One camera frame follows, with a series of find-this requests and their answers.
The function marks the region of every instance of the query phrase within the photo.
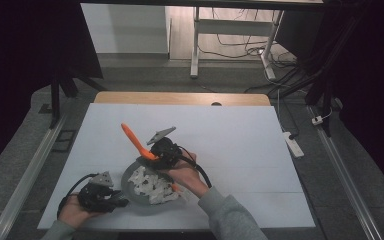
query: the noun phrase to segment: forearm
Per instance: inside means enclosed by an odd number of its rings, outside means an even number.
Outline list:
[[[212,187],[198,204],[207,213],[217,239],[267,239],[252,215],[233,196],[225,198]]]
[[[201,198],[205,193],[208,192],[209,188],[199,178],[191,178],[182,183],[184,187],[189,189],[195,196]]]
[[[76,229],[70,225],[57,220],[52,224],[51,228],[41,240],[71,240],[75,231]]]

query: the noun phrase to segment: orange handle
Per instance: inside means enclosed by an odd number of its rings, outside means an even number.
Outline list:
[[[126,136],[133,143],[133,145],[138,149],[138,151],[142,157],[149,159],[149,160],[157,160],[158,159],[157,156],[155,156],[150,151],[148,151],[144,147],[142,147],[142,144],[140,144],[140,142],[136,138],[135,134],[132,132],[132,130],[130,130],[130,128],[125,123],[121,124],[121,128],[123,129]]]
[[[180,192],[180,187],[176,183],[171,184],[171,189],[173,192]]]

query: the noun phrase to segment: hand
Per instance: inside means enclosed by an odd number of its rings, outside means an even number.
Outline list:
[[[58,220],[77,229],[89,218],[102,214],[104,213],[88,212],[84,210],[83,207],[80,206],[79,200],[77,199],[77,194],[72,194],[68,197],[67,202],[62,208]]]
[[[191,160],[196,161],[195,153],[182,150],[182,155],[189,159],[192,157]],[[174,168],[160,172],[168,174],[175,182],[189,189],[198,198],[201,198],[209,190],[208,186],[199,178],[199,172],[183,160],[179,160]]]

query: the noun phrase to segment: black curtain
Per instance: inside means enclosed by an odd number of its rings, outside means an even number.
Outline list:
[[[337,61],[340,117],[384,173],[384,1],[375,0]]]
[[[32,93],[67,67],[102,78],[79,3],[0,1],[0,153],[30,109]]]

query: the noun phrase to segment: orange tool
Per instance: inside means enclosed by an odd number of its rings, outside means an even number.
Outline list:
[[[140,155],[148,160],[157,160],[158,156],[155,156],[153,153],[151,153],[149,150],[142,147],[142,144],[140,144],[139,140],[135,136],[132,130],[125,124],[121,124],[121,128],[123,129],[126,136],[130,139],[130,141],[133,143],[133,145],[138,149]]]

